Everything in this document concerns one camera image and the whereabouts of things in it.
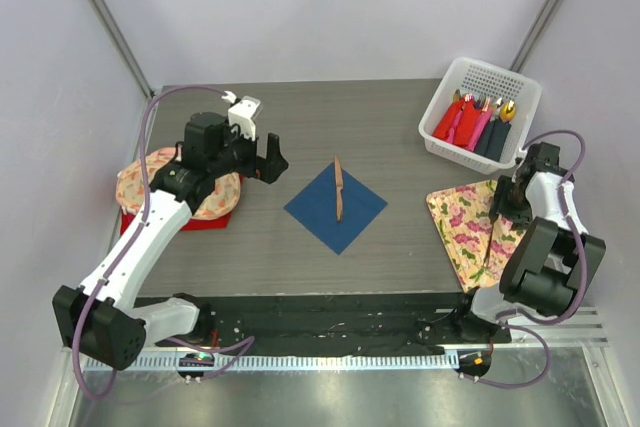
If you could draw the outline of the white plastic basket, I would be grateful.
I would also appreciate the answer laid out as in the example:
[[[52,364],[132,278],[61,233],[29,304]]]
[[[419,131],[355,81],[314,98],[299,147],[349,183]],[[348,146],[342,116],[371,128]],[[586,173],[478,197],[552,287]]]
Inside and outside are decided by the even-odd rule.
[[[441,118],[452,103],[455,90],[471,93],[476,98],[513,100],[515,118],[510,122],[501,157],[498,161],[487,159],[461,147],[454,146],[432,136]],[[542,87],[538,82],[519,73],[493,64],[458,57],[453,60],[433,94],[418,124],[427,152],[442,157],[484,175],[515,166],[522,155],[522,146],[528,136],[535,116]]]

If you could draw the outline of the red napkin stack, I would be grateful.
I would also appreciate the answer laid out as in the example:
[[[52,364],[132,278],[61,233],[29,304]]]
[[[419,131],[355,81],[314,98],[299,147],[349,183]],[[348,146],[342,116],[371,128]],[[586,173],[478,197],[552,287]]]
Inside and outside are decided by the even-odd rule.
[[[121,211],[120,221],[120,233],[123,234],[129,225],[133,222],[136,215],[126,214]],[[192,218],[182,228],[183,231],[196,231],[196,230],[212,230],[212,229],[224,229],[228,226],[231,220],[232,212],[224,215],[214,221],[201,221],[193,220]]]

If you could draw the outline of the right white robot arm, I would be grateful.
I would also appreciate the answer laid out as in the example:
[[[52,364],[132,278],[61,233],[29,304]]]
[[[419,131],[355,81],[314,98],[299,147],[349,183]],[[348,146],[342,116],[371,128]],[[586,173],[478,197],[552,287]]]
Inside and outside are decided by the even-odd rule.
[[[524,235],[499,282],[462,297],[451,318],[460,340],[489,340],[501,321],[516,316],[554,325],[580,306],[606,244],[580,221],[573,171],[560,166],[559,154],[555,145],[535,143],[513,176],[499,178],[489,219],[508,220]]]

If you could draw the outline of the gold spoon in basket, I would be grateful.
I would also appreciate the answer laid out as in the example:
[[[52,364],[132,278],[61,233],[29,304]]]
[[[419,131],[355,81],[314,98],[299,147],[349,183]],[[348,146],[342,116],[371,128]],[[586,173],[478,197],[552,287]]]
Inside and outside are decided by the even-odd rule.
[[[517,108],[516,108],[515,101],[514,100],[509,100],[509,101],[503,103],[503,105],[501,107],[501,110],[500,110],[499,117],[500,117],[502,122],[509,123],[515,117],[516,111],[517,111]]]

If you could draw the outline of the dark blue rolled napkin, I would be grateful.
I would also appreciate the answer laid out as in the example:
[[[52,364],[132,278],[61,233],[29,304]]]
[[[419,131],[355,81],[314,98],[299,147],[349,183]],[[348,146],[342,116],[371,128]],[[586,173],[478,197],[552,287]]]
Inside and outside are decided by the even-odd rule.
[[[510,122],[504,122],[500,118],[493,122],[493,129],[485,152],[488,159],[495,162],[500,161],[510,129]]]

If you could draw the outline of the floral mesh laundry bag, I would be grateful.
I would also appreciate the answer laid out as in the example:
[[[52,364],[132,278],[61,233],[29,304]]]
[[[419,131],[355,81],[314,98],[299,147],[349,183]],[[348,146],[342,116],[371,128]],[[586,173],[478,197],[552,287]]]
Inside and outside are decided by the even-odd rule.
[[[175,147],[164,147],[146,156],[148,181],[152,181],[157,171],[167,164],[176,153]],[[117,176],[116,201],[121,211],[137,215],[144,203],[144,185],[141,161],[136,160]],[[237,173],[227,174],[216,180],[214,191],[203,201],[193,220],[214,221],[229,214],[236,207],[241,196],[241,179]]]

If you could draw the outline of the floral tray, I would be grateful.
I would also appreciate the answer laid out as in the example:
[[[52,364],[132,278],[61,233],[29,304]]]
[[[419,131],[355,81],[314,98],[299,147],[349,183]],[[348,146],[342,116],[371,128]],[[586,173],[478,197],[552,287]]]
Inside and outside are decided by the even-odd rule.
[[[489,208],[497,182],[484,180],[432,192],[428,210],[463,291],[499,283],[503,270],[524,235],[523,229],[499,217],[493,237],[489,270],[483,259],[491,229]]]

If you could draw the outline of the pink rolled napkin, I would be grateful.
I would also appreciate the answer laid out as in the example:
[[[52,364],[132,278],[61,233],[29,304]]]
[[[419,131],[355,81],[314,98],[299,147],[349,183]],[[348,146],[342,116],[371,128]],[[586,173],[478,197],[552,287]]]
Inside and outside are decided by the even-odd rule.
[[[491,118],[489,109],[465,107],[454,119],[445,141],[468,151],[473,152],[476,143]]]

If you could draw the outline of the blue paper napkin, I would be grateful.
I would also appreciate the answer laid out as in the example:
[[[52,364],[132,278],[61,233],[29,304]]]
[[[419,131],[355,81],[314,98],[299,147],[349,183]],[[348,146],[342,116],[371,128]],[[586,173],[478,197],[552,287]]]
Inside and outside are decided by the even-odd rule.
[[[340,255],[386,208],[388,202],[343,171],[343,217],[337,220],[335,163],[293,197],[284,210]]]

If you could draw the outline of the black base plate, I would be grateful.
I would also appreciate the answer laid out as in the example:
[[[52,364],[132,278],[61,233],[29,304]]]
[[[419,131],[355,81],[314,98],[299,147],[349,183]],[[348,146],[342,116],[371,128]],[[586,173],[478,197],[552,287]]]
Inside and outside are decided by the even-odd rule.
[[[251,336],[253,356],[410,356],[447,345],[507,344],[510,334],[474,316],[461,293],[205,297],[210,338]]]

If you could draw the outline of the rose gold spoon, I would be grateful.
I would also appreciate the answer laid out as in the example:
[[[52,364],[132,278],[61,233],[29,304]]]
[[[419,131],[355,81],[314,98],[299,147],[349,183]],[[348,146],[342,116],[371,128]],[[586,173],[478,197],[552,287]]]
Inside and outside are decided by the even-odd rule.
[[[499,217],[500,217],[499,215],[495,215],[495,216],[490,217],[491,229],[489,231],[489,237],[488,237],[488,241],[487,241],[487,246],[486,246],[485,255],[484,255],[484,259],[483,259],[483,264],[482,264],[483,268],[485,268],[486,270],[489,270],[489,263],[490,263],[490,257],[491,257],[493,237],[494,237],[494,233],[495,233],[495,227],[499,223]]]

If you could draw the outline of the red rolled napkin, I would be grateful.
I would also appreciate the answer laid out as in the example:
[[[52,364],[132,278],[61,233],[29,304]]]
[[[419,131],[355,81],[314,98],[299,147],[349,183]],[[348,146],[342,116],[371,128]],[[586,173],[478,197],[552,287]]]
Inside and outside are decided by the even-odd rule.
[[[454,101],[440,119],[432,136],[454,146],[466,148],[471,141],[481,110],[474,98]]]

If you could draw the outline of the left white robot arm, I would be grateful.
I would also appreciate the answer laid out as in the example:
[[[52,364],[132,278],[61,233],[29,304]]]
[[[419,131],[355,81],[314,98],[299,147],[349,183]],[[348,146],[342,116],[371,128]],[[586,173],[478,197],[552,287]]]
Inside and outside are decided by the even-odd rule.
[[[257,153],[250,118],[204,112],[185,126],[179,153],[143,186],[143,205],[108,256],[76,288],[62,286],[52,305],[64,346],[117,371],[144,347],[171,337],[193,346],[213,332],[209,303],[184,293],[145,307],[134,305],[144,280],[171,239],[191,220],[216,181],[232,173],[274,183],[289,164],[278,135]]]

